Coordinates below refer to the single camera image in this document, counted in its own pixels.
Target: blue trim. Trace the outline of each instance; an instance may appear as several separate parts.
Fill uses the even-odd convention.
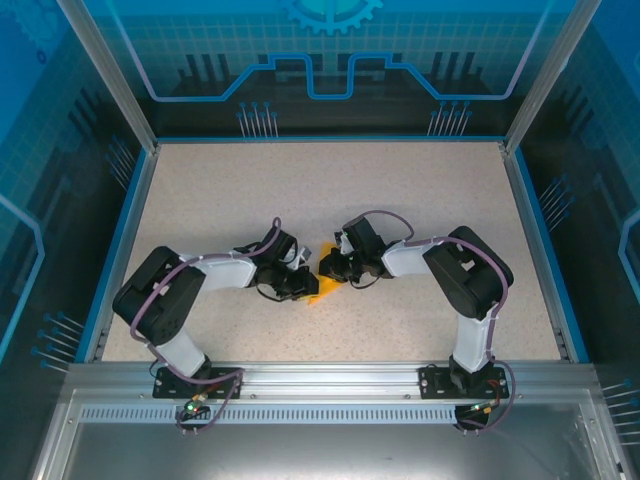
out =
[[[78,350],[76,351],[76,363],[84,362],[84,358],[87,354],[87,351],[89,350],[91,337],[93,336],[93,330],[96,328],[96,323],[98,321],[100,306],[105,300],[104,297],[107,290],[107,284],[109,283],[109,277],[111,277],[111,271],[113,270],[113,264],[116,259],[116,254],[118,253],[120,243],[122,241],[124,227],[127,224],[129,214],[131,213],[133,197],[135,196],[136,190],[138,188],[138,183],[140,182],[140,176],[142,174],[142,168],[144,167],[146,161],[147,152],[144,149],[141,149],[140,155],[138,156],[138,161],[136,162],[136,168],[133,171],[133,176],[131,177],[131,182],[129,183],[127,195],[125,196],[124,203],[122,204],[122,210],[120,211],[120,217],[118,218],[116,229],[113,232],[113,239],[111,240],[109,252],[107,253],[107,259],[104,262],[104,267],[102,268],[102,273],[100,274],[100,280],[98,281],[96,293],[93,296],[93,302],[91,303],[91,308],[89,309],[89,315],[87,315],[87,323],[84,327],[84,331],[82,332],[82,337],[80,338],[80,345],[78,346]]]
[[[129,54],[131,55],[131,59],[135,64],[138,73],[142,79],[142,82],[149,93],[149,96],[154,99],[156,102],[168,102],[168,103],[198,103],[198,102],[225,102],[227,101],[231,95],[233,95],[238,88],[253,74],[253,72],[257,71],[270,71],[276,70],[276,61],[278,60],[302,60],[305,63],[305,71],[306,71],[306,80],[307,80],[307,94],[309,98],[313,100],[347,100],[351,98],[353,95],[353,91],[355,88],[355,63],[357,60],[361,59],[380,59],[384,60],[384,67],[389,70],[405,70],[407,73],[412,75],[414,79],[424,88],[429,94],[433,96],[436,100],[495,100],[501,101],[506,100],[511,96],[513,90],[516,88],[516,84],[520,79],[520,75],[524,70],[524,67],[533,51],[534,46],[538,41],[538,37],[540,32],[542,31],[543,26],[547,21],[547,17],[549,16],[556,0],[548,0],[545,9],[543,10],[540,19],[538,20],[538,24],[533,31],[527,46],[522,53],[522,58],[518,62],[518,65],[511,77],[509,85],[507,86],[506,91],[503,94],[445,94],[438,92],[431,83],[420,73],[420,71],[416,68],[415,65],[408,62],[395,62],[393,60],[393,52],[358,52],[354,53],[349,57],[349,61],[347,62],[347,91],[345,93],[330,93],[330,94],[320,94],[316,93],[314,86],[314,74],[313,74],[313,61],[311,57],[306,53],[296,53],[296,52],[281,52],[281,53],[269,53],[267,54],[267,63],[259,63],[259,64],[251,64],[249,65],[239,76],[236,78],[231,85],[225,90],[222,95],[209,95],[209,96],[184,96],[184,97],[162,97],[158,95],[153,85],[151,85],[151,80],[147,75],[142,61],[136,52],[136,49],[133,46],[133,42],[129,38],[127,34],[127,30],[125,29],[122,20],[116,10],[115,4],[113,0],[107,0],[107,6],[113,16],[113,20],[122,35],[122,39],[129,50]]]
[[[42,267],[42,263],[44,262],[45,252],[44,252],[44,240],[42,238],[42,230],[40,229],[40,224],[34,220],[31,215],[29,215],[26,211],[20,210],[11,200],[9,200],[4,195],[0,195],[0,205],[3,205],[7,210],[13,213],[18,219],[24,223],[29,229],[33,232],[33,237],[36,242],[36,249],[38,251],[38,256],[33,262],[33,266],[31,267],[31,272],[29,272],[29,276],[27,277],[27,281],[24,284],[24,288],[22,289],[22,293],[20,294],[20,298],[18,299],[18,303],[16,303],[16,307],[11,314],[11,318],[9,319],[9,324],[7,325],[7,329],[4,331],[2,335],[2,341],[0,341],[0,364],[4,360],[4,356],[7,353],[7,349],[9,348],[9,343],[11,343],[11,339],[13,338],[13,334],[16,331],[16,327],[18,326],[18,322],[22,317],[22,312],[24,311],[24,307],[27,305],[27,300],[29,299],[29,295],[31,294],[31,290],[33,289],[33,285],[38,278],[38,273],[40,273],[40,268]]]
[[[502,135],[434,137],[433,135],[348,135],[309,137],[159,137],[159,143],[322,143],[322,142],[502,142]]]
[[[527,196],[529,197],[529,203],[531,204],[531,208],[533,210],[533,215],[538,226],[538,231],[540,232],[542,246],[544,248],[545,254],[547,255],[547,259],[549,260],[551,274],[553,275],[556,289],[558,291],[558,296],[560,297],[562,310],[564,311],[565,318],[567,319],[567,326],[569,327],[571,342],[573,343],[573,347],[578,357],[577,360],[580,363],[589,363],[589,355],[587,354],[587,349],[584,345],[582,334],[580,333],[578,320],[576,319],[575,312],[573,311],[573,306],[571,305],[571,300],[569,299],[569,292],[567,291],[567,286],[564,283],[564,278],[562,278],[560,265],[558,264],[558,258],[556,257],[555,250],[553,249],[553,244],[551,243],[551,236],[549,235],[547,226],[544,223],[544,217],[542,216],[542,210],[540,209],[540,204],[538,203],[538,197],[536,196],[535,190],[533,188],[533,182],[531,181],[531,176],[529,175],[529,170],[527,169],[527,165],[524,161],[524,156],[522,154],[522,151],[520,150],[520,147],[518,147],[518,149],[516,150],[515,158],[516,162],[518,163],[520,173],[522,174],[522,180],[527,191]]]
[[[622,268],[627,274],[633,293],[636,295],[636,300],[640,303],[640,284],[638,283],[638,277],[633,271],[629,257],[627,257],[627,244],[629,243],[629,232],[635,224],[640,221],[640,209],[635,210],[629,215],[622,224],[622,232],[620,233],[620,243],[618,244],[618,257],[622,263]]]

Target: blue frame edge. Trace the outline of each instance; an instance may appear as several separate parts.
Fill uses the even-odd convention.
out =
[[[158,137],[158,143],[296,143],[296,142],[502,142],[503,135],[476,135],[468,137],[436,137],[433,135],[329,135],[303,137]]]
[[[135,196],[136,190],[138,188],[138,183],[140,182],[142,169],[148,158],[149,157],[146,150],[141,149],[140,155],[138,156],[138,161],[136,162],[136,167],[133,171],[133,176],[131,177],[131,182],[129,183],[127,195],[125,196],[124,203],[122,204],[122,210],[120,211],[120,217],[118,217],[116,229],[113,232],[113,238],[111,240],[111,245],[109,246],[107,258],[104,262],[104,267],[102,267],[102,273],[100,274],[100,280],[98,281],[98,286],[96,287],[96,293],[93,296],[93,302],[91,303],[91,308],[89,309],[89,315],[87,315],[87,323],[85,324],[84,330],[82,332],[82,337],[80,338],[80,345],[78,346],[78,350],[76,351],[76,363],[84,363],[83,359],[85,358],[87,351],[89,350],[93,330],[96,328],[96,323],[98,321],[98,312],[100,311],[100,306],[104,301],[107,284],[109,282],[109,277],[111,276],[111,271],[113,270],[116,254],[118,252],[118,249],[120,248],[124,228],[131,213],[133,197]]]
[[[569,299],[569,292],[567,291],[567,286],[564,283],[564,278],[562,278],[562,273],[560,272],[560,264],[558,263],[556,252],[553,249],[553,244],[551,243],[551,236],[549,235],[547,226],[544,223],[542,210],[540,209],[540,204],[538,203],[538,197],[536,197],[536,193],[533,188],[533,182],[531,181],[531,176],[529,175],[529,169],[527,168],[524,160],[524,155],[522,154],[522,150],[520,150],[520,147],[518,147],[515,151],[515,159],[518,164],[518,168],[520,169],[520,173],[522,174],[524,186],[527,191],[527,197],[529,197],[529,203],[531,204],[538,231],[540,232],[540,238],[542,239],[544,252],[547,256],[547,259],[549,260],[551,274],[553,275],[558,296],[560,297],[560,303],[567,320],[569,334],[571,335],[570,340],[573,343],[573,347],[578,357],[577,360],[580,363],[589,363],[589,354],[587,353],[587,349],[584,345],[582,333],[580,333],[580,327],[578,326],[578,320],[573,310],[573,306],[571,305],[571,300]]]

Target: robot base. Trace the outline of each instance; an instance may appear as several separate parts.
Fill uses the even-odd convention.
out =
[[[209,378],[220,377],[237,370],[237,368],[215,368],[210,372]],[[209,399],[226,398],[229,390],[233,387],[233,382],[234,379],[232,378],[220,383],[216,388],[208,392],[207,397]],[[156,381],[153,385],[153,398],[188,399],[208,389],[208,387],[208,385],[193,385],[187,383],[176,377],[168,368],[163,367],[158,369],[158,373],[156,374]],[[240,389],[240,386],[236,388],[236,391],[231,396],[232,400],[240,398]]]
[[[425,368],[419,368],[420,397],[423,400],[491,400],[496,397],[496,392],[488,382],[489,380],[497,380],[500,384],[500,398],[509,398],[509,388],[504,369],[488,363],[474,375],[479,375],[474,378],[475,381],[473,383],[475,386],[466,391],[461,391],[451,380],[451,367],[438,367],[431,364]]]

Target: gear graphic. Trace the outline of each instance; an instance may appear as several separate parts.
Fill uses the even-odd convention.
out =
[[[373,18],[373,9],[382,7],[382,0],[281,0],[281,4],[300,28],[333,35],[336,30],[346,34],[349,28],[360,28],[362,20]]]
[[[0,0],[0,13],[13,13],[22,32],[45,50],[56,36],[59,18],[53,0]]]

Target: circuit pattern graphic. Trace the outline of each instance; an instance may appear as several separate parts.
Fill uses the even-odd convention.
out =
[[[0,15],[10,15],[40,50],[46,50],[59,28],[54,0],[0,0]]]

